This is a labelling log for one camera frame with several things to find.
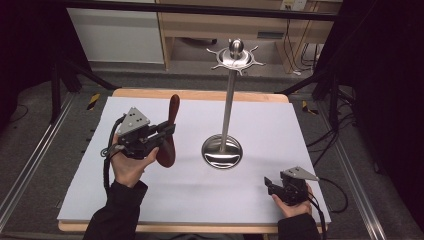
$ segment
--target hand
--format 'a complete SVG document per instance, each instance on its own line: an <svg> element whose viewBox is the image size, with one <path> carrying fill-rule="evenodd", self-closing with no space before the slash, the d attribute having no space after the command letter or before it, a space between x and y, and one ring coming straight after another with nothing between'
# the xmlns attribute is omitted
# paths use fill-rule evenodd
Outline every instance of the hand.
<svg viewBox="0 0 424 240"><path fill-rule="evenodd" d="M312 194L312 189L311 187L308 185L308 192L309 194ZM311 203L309 202L309 200L306 200L298 205L295 206L288 206L287 204L285 204L283 201L281 201L281 199L275 195L272 194L272 199L274 199L274 202L277 204L277 206L281 209L281 212L283 212L284 216L286 218L289 217L294 217L297 215L301 215L304 213L308 213L310 215L312 215L312 207L311 207Z"/></svg>
<svg viewBox="0 0 424 240"><path fill-rule="evenodd" d="M112 144L117 142L118 135L115 134ZM113 172L115 173L115 181L129 188L133 188L138 180L140 180L141 175L144 173L144 169L156 160L158 151L158 147L154 148L143 160L127 158L121 152L115 154L111 160Z"/></svg>

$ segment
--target black jacket sleeve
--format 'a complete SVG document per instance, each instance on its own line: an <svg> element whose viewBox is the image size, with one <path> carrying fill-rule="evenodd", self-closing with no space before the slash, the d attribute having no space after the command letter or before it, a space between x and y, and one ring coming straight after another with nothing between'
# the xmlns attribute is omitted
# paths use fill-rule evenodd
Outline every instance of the black jacket sleeve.
<svg viewBox="0 0 424 240"><path fill-rule="evenodd" d="M147 185L140 181L134 188L113 182L106 206L93 215L83 239L134 239L140 204L146 191Z"/></svg>
<svg viewBox="0 0 424 240"><path fill-rule="evenodd" d="M305 213L295 217L285 218L278 221L279 240L319 240L315 220Z"/></svg>

